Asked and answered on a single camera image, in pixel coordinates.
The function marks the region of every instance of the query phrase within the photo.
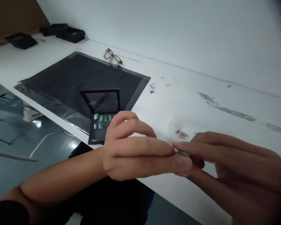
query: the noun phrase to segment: clear plastic lid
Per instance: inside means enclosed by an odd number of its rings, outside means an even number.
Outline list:
[[[81,94],[93,114],[120,111],[119,89],[82,91]]]

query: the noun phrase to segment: wrist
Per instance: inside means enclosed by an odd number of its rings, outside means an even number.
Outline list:
[[[88,163],[89,163],[89,172],[90,174],[94,174],[94,171],[96,172],[96,177],[98,180],[101,180],[105,177],[107,177],[107,173],[104,170],[103,167],[103,147],[94,149],[90,152],[88,152],[89,157]]]

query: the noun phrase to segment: white table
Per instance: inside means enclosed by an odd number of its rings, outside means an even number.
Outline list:
[[[108,46],[93,41],[73,44],[55,36],[43,37],[41,34],[34,38],[39,44],[27,50],[10,44],[0,46],[0,84],[87,144],[86,134],[13,87],[17,85],[17,81],[35,75],[75,51],[103,59]],[[153,127],[158,138],[168,136],[169,124],[179,116],[187,124],[196,122],[195,131],[225,132],[281,155],[281,133],[266,127],[267,123],[281,127],[281,98],[234,84],[228,88],[229,83],[217,79],[116,48],[112,50],[122,59],[123,67],[151,77],[149,84],[156,83],[156,93],[150,93],[148,84],[132,111],[140,120]],[[220,106],[250,115],[256,121],[250,122],[209,106],[199,92],[214,98]],[[215,175],[211,164],[206,164],[205,171]],[[185,178],[164,174],[139,180],[202,224],[231,223],[228,214]]]

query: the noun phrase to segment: hand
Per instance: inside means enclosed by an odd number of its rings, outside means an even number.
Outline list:
[[[146,137],[129,137],[134,132]],[[118,181],[182,173],[192,167],[190,158],[157,139],[153,129],[130,111],[121,111],[112,119],[102,150],[104,170]]]
[[[214,132],[198,133],[191,142],[173,142],[191,158],[214,162],[214,178],[194,166],[178,174],[209,195],[234,219],[272,224],[281,212],[281,157],[273,151]]]

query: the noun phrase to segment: small black box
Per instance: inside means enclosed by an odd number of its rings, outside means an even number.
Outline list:
[[[70,28],[70,29],[63,30],[62,32],[55,34],[55,36],[57,38],[60,38],[62,40],[66,40],[66,41],[69,41],[72,43],[77,43],[77,42],[85,39],[84,35],[85,35],[84,30],[79,30],[76,28]]]
[[[67,23],[54,23],[49,27],[41,28],[41,33],[46,36],[58,34],[64,30],[68,30],[70,27]]]
[[[88,144],[104,144],[107,128],[121,109],[120,90],[95,89],[80,93],[92,113]]]
[[[5,39],[14,47],[24,50],[37,44],[37,41],[31,35],[25,33],[16,33]]]

